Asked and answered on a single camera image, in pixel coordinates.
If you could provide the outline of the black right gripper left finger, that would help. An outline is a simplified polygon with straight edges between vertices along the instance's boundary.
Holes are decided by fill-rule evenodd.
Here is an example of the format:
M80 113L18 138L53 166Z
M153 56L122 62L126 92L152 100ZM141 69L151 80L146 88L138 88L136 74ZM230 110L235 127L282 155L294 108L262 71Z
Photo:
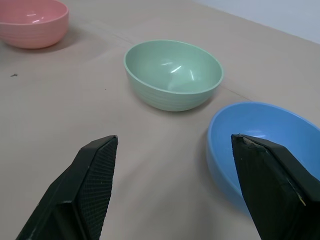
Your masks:
M48 187L19 240L98 240L108 210L118 138L91 141Z

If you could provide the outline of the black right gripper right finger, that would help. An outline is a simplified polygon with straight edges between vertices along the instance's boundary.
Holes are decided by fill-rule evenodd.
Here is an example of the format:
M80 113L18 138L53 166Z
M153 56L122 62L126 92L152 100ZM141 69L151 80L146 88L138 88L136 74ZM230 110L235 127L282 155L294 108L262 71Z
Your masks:
M231 135L243 199L262 240L320 238L320 182L284 146Z

